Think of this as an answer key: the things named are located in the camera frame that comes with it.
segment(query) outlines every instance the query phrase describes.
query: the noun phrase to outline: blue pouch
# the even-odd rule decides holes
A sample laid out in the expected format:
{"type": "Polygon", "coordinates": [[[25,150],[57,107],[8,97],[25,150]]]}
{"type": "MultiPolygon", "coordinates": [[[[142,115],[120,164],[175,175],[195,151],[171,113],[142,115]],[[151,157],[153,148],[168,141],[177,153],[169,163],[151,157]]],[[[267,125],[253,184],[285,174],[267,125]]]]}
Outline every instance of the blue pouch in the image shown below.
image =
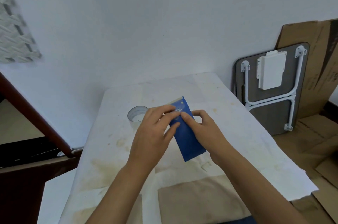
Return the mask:
{"type": "MultiPolygon", "coordinates": [[[[169,104],[176,107],[175,111],[186,112],[188,115],[193,117],[184,97],[178,98],[169,104]]],[[[181,116],[173,119],[169,125],[172,126],[177,122],[180,123],[180,126],[176,130],[175,139],[182,153],[184,162],[187,162],[190,159],[206,152],[205,148],[196,139],[192,129],[184,122],[181,116]]]]}

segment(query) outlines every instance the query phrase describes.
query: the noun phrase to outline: cardboard box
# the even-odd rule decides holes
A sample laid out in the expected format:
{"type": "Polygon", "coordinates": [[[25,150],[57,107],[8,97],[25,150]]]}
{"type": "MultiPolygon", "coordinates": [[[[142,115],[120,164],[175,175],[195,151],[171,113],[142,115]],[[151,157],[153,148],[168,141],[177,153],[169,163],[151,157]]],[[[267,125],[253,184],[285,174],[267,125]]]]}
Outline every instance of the cardboard box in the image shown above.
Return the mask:
{"type": "Polygon", "coordinates": [[[338,19],[284,25],[276,48],[301,42],[310,50],[297,121],[274,139],[319,188],[294,207],[309,223],[338,224],[338,124],[319,115],[338,85],[338,19]]]}
{"type": "Polygon", "coordinates": [[[284,25],[277,48],[301,42],[309,43],[310,51],[298,118],[318,114],[338,85],[338,19],[284,25]]]}

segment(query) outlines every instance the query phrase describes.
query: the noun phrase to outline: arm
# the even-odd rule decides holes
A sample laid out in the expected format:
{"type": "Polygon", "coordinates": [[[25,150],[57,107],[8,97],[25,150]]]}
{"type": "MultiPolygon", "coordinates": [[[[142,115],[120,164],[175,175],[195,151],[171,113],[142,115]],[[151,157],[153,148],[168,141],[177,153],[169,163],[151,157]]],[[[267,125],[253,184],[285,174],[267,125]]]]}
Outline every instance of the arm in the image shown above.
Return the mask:
{"type": "Polygon", "coordinates": [[[116,175],[87,224],[127,222],[144,182],[162,158],[180,125],[172,125],[164,134],[171,120],[180,115],[180,112],[173,110],[174,106],[165,105],[146,112],[135,134],[127,164],[116,175]]]}
{"type": "Polygon", "coordinates": [[[214,120],[204,111],[192,111],[202,118],[197,123],[181,113],[197,140],[222,168],[257,223],[307,224],[302,215],[225,139],[214,120]]]}

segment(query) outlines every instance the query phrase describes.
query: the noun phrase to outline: reddish brown wooden edge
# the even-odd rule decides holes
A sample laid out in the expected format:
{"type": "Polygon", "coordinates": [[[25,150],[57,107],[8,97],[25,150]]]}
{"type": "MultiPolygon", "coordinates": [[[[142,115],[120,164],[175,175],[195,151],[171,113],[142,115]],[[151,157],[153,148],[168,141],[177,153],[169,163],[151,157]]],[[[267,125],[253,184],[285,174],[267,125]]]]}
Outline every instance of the reddish brown wooden edge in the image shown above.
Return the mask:
{"type": "Polygon", "coordinates": [[[70,146],[57,132],[41,117],[41,115],[27,102],[14,86],[0,73],[0,93],[36,128],[38,128],[65,155],[74,157],[70,146]]]}

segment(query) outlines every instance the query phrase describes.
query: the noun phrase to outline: person's left hand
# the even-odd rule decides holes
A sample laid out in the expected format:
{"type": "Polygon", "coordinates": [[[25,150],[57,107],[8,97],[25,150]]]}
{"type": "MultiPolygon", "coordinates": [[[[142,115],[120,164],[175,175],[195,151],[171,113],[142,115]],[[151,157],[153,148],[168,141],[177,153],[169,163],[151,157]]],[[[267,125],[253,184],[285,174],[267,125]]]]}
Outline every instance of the person's left hand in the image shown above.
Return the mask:
{"type": "Polygon", "coordinates": [[[135,134],[127,164],[150,173],[162,158],[180,125],[179,122],[175,123],[164,134],[171,120],[180,115],[180,112],[174,110],[175,106],[172,105],[148,109],[135,134]]]}

